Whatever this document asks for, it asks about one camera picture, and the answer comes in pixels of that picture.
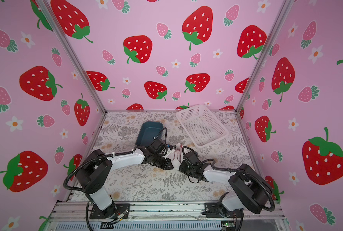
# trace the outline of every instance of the white mesh basket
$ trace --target white mesh basket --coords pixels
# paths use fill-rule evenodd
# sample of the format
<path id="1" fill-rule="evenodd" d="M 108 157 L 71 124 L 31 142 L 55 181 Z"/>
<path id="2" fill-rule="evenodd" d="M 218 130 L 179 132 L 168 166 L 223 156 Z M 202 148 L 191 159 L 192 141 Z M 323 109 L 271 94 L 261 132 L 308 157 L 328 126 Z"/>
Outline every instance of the white mesh basket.
<path id="1" fill-rule="evenodd" d="M 218 118 L 203 104 L 181 110 L 176 116 L 197 148 L 209 146 L 229 134 Z"/>

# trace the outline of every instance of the white plastic basket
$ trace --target white plastic basket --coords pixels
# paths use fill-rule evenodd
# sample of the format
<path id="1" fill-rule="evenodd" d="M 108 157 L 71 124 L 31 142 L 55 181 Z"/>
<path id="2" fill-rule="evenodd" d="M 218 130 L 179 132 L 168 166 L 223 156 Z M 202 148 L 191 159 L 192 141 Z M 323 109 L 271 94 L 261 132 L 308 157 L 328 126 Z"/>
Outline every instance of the white plastic basket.
<path id="1" fill-rule="evenodd" d="M 181 110 L 176 116 L 197 148 L 209 146 L 229 134 L 219 119 L 203 104 Z"/>

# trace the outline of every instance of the floral tablecloth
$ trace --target floral tablecloth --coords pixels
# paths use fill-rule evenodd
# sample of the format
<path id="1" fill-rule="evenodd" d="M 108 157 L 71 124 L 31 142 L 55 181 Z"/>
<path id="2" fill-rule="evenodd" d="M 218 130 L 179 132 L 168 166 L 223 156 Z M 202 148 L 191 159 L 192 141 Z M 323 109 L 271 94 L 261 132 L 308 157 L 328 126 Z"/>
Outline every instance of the floral tablecloth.
<path id="1" fill-rule="evenodd" d="M 176 111 L 109 112 L 93 150 L 123 152 L 134 148 L 141 125 L 157 121 L 168 128 L 167 143 L 194 148 L 191 139 L 177 120 Z M 233 112 L 213 111 L 229 130 L 229 135 L 215 144 L 197 150 L 199 159 L 213 158 L 216 166 L 239 167 L 252 162 Z M 133 165 L 109 173 L 105 187 L 115 201 L 196 201 L 217 200 L 230 186 L 218 182 L 193 184 L 177 169 L 162 170 L 149 164 Z M 71 201 L 88 201 L 74 191 Z"/>

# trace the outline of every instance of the white flower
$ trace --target white flower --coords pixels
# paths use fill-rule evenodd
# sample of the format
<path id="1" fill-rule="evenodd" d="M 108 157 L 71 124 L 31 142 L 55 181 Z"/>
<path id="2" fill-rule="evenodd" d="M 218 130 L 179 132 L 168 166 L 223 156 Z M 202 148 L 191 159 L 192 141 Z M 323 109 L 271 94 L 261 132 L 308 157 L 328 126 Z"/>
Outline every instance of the white flower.
<path id="1" fill-rule="evenodd" d="M 309 4 L 313 4 L 315 6 L 317 0 L 310 0 Z"/>
<path id="2" fill-rule="evenodd" d="M 8 126 L 11 126 L 10 130 L 11 132 L 13 132 L 15 129 L 17 130 L 22 130 L 22 126 L 21 124 L 23 123 L 24 121 L 22 119 L 20 120 L 17 120 L 16 116 L 13 116 L 12 117 L 12 121 L 7 121 L 6 124 Z"/>
<path id="3" fill-rule="evenodd" d="M 300 181 L 300 180 L 296 177 L 296 173 L 288 172 L 288 174 L 289 174 L 288 180 L 289 180 L 289 181 L 292 181 L 292 183 L 294 183 L 294 185 L 296 185 L 296 182 L 299 182 L 299 181 Z"/>
<path id="4" fill-rule="evenodd" d="M 220 55 L 223 53 L 220 49 L 212 52 L 214 54 L 213 58 L 220 58 Z"/>
<path id="5" fill-rule="evenodd" d="M 224 91 L 224 90 L 222 90 L 221 88 L 219 88 L 219 89 L 216 90 L 216 94 L 220 94 L 220 95 L 221 95 L 221 93 L 222 93 L 223 91 Z"/>
<path id="6" fill-rule="evenodd" d="M 304 229 L 304 223 L 300 223 L 300 222 L 298 222 L 297 220 L 296 220 L 296 229 L 298 230 L 298 231 L 306 231 L 305 229 Z"/>
<path id="7" fill-rule="evenodd" d="M 51 191 L 51 193 L 54 195 L 54 197 L 56 196 L 56 194 L 60 193 L 60 186 L 61 185 L 55 185 L 53 190 Z"/>
<path id="8" fill-rule="evenodd" d="M 210 107 L 211 104 L 212 103 L 210 103 L 210 101 L 205 102 L 205 105 L 208 106 L 208 107 Z"/>
<path id="9" fill-rule="evenodd" d="M 96 0 L 96 2 L 98 2 L 98 8 L 105 8 L 107 10 L 107 2 L 109 2 L 109 0 Z"/>
<path id="10" fill-rule="evenodd" d="M 61 139 L 68 138 L 68 136 L 67 136 L 68 133 L 69 133 L 69 131 L 66 131 L 65 128 L 63 128 L 62 132 L 60 132 Z"/>
<path id="11" fill-rule="evenodd" d="M 298 27 L 299 26 L 294 23 L 292 27 L 288 29 L 288 38 L 294 36 L 294 31 L 297 30 Z"/>
<path id="12" fill-rule="evenodd" d="M 316 62 L 317 58 L 320 58 L 323 56 L 323 53 L 321 52 L 322 48 L 323 48 L 323 45 L 320 45 L 320 47 L 318 48 L 313 47 L 313 49 L 311 50 L 312 54 L 309 56 L 308 59 L 312 59 L 313 64 Z"/>
<path id="13" fill-rule="evenodd" d="M 129 78 L 123 78 L 123 83 L 126 83 L 126 85 L 129 85 L 131 81 L 129 80 Z"/>
<path id="14" fill-rule="evenodd" d="M 34 43 L 33 40 L 32 40 L 32 36 L 31 36 L 30 34 L 26 35 L 24 32 L 21 31 L 21 36 L 22 36 L 21 41 L 22 41 L 23 43 L 26 43 L 26 45 L 27 45 L 29 48 L 31 48 L 32 45 L 33 45 L 33 46 L 35 45 L 35 43 Z"/>
<path id="15" fill-rule="evenodd" d="M 180 62 L 178 62 L 178 60 L 175 60 L 174 62 L 171 62 L 171 64 L 173 65 L 173 68 L 179 68 Z"/>
<path id="16" fill-rule="evenodd" d="M 8 219 L 8 223 L 5 226 L 3 226 L 1 230 L 11 231 L 13 228 L 19 227 L 19 223 L 17 223 L 19 219 L 20 219 L 20 216 L 18 216 L 17 218 L 10 217 Z"/>
<path id="17" fill-rule="evenodd" d="M 288 129 L 291 129 L 291 128 L 292 128 L 293 131 L 296 131 L 296 127 L 299 126 L 299 124 L 296 123 L 296 118 L 294 118 L 293 120 L 290 120 L 290 119 L 289 119 L 289 120 L 288 120 L 288 123 L 289 123 Z"/>
<path id="18" fill-rule="evenodd" d="M 268 0 L 264 0 L 262 2 L 258 2 L 257 3 L 259 5 L 259 8 L 257 9 L 256 12 L 262 12 L 262 13 L 265 13 L 265 10 L 268 6 L 270 6 L 270 3 L 268 2 Z"/>
<path id="19" fill-rule="evenodd" d="M 264 162 L 264 160 L 265 160 L 264 154 L 260 154 L 260 160 L 261 160 L 262 162 Z"/>

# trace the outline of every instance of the strawberry pattern wall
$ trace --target strawberry pattern wall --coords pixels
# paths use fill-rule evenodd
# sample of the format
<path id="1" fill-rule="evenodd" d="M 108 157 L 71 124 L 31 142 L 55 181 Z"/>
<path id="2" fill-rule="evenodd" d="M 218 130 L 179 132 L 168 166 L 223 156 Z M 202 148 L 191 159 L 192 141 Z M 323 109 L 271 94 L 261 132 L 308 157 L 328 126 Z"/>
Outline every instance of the strawberry pattern wall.
<path id="1" fill-rule="evenodd" d="M 67 193 L 101 116 L 76 73 L 34 0 L 0 1 L 0 230 L 42 231 Z"/>
<path id="2" fill-rule="evenodd" d="M 50 4 L 85 70 L 101 73 L 103 78 L 89 77 L 107 109 L 175 109 L 204 103 L 210 109 L 233 109 L 282 2 Z"/>
<path id="3" fill-rule="evenodd" d="M 343 230 L 343 2 L 333 3 L 294 3 L 244 104 L 292 230 Z"/>

